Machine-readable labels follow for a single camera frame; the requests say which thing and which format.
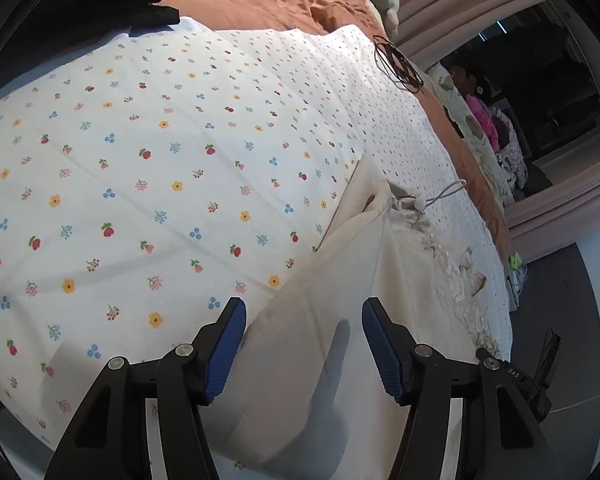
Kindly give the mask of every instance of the dark gray floor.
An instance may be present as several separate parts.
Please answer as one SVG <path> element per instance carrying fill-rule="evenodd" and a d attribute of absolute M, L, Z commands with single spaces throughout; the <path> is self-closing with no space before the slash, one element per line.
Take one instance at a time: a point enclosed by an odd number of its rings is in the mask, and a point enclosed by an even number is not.
<path fill-rule="evenodd" d="M 564 480 L 584 480 L 600 438 L 600 318 L 589 275 L 573 244 L 529 264 L 520 308 L 511 314 L 511 361 L 533 374 L 544 332 L 561 338 L 542 431 Z"/>

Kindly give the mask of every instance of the yellow flower print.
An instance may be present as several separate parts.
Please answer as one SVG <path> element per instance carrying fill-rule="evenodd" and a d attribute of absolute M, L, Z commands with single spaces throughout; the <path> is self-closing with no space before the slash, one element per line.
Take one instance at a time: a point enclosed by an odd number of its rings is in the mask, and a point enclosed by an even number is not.
<path fill-rule="evenodd" d="M 162 323 L 164 323 L 164 319 L 159 312 L 152 312 L 149 314 L 149 324 L 152 327 L 158 328 Z"/>
<path fill-rule="evenodd" d="M 71 278 L 62 280 L 62 290 L 65 294 L 73 294 L 75 292 L 75 282 Z"/>

